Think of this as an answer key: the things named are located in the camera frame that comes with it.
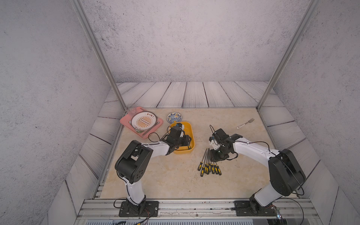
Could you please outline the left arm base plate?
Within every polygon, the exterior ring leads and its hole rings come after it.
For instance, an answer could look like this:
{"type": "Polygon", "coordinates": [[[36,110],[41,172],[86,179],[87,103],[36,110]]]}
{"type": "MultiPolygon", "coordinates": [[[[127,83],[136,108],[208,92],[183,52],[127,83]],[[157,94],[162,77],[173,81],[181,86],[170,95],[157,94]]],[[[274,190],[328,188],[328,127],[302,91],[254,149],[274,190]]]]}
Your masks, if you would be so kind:
{"type": "Polygon", "coordinates": [[[129,200],[126,200],[121,204],[119,217],[157,217],[158,210],[158,201],[144,200],[139,205],[134,205],[129,200]]]}

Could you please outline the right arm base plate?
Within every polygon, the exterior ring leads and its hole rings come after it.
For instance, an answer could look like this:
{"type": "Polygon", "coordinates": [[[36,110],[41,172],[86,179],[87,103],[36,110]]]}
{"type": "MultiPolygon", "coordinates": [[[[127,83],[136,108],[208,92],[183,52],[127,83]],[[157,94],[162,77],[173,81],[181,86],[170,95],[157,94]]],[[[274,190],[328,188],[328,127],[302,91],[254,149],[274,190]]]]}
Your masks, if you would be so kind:
{"type": "Polygon", "coordinates": [[[255,201],[243,200],[243,201],[234,201],[234,207],[231,208],[232,211],[235,211],[236,216],[238,217],[275,217],[277,216],[277,211],[274,206],[267,205],[261,206],[255,201]]]}

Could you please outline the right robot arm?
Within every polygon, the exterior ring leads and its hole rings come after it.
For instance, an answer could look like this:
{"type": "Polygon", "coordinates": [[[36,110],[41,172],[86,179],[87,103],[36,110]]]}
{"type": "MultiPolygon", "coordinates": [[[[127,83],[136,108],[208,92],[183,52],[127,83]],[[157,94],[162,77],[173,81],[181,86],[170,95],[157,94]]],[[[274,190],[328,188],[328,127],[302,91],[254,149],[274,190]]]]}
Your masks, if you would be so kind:
{"type": "Polygon", "coordinates": [[[272,150],[260,141],[251,142],[243,136],[226,134],[218,129],[209,138],[213,147],[211,160],[213,162],[231,161],[229,154],[247,156],[269,169],[270,183],[254,193],[249,201],[254,211],[266,208],[273,201],[291,195],[297,188],[302,188],[306,175],[294,154],[288,150],[272,150]]]}

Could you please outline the yellow storage box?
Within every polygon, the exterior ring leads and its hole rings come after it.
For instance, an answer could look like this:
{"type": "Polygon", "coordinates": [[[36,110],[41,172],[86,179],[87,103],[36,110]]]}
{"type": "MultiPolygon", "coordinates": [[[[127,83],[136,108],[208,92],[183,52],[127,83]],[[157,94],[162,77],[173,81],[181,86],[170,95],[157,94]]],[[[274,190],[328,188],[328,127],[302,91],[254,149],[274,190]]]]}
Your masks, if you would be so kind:
{"type": "MultiPolygon", "coordinates": [[[[170,125],[170,127],[178,127],[177,123],[173,123],[170,125]]],[[[195,140],[194,140],[194,134],[193,134],[193,130],[192,130],[192,126],[189,122],[186,121],[182,121],[180,122],[185,126],[185,136],[183,138],[181,138],[181,144],[182,146],[178,147],[178,149],[176,149],[174,151],[174,154],[190,154],[194,148],[195,148],[195,140]]]]}

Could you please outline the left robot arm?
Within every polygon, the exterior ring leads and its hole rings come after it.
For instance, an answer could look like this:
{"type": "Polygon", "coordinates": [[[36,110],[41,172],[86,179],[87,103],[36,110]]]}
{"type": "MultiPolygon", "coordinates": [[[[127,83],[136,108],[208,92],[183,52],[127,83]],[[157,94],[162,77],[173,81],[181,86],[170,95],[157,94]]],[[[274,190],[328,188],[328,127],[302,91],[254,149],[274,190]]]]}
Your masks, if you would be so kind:
{"type": "Polygon", "coordinates": [[[192,127],[188,122],[173,123],[158,142],[130,142],[114,166],[118,177],[126,184],[127,202],[130,205],[137,207],[146,201],[141,178],[150,160],[180,151],[181,147],[187,151],[192,151],[195,147],[192,127]]]}

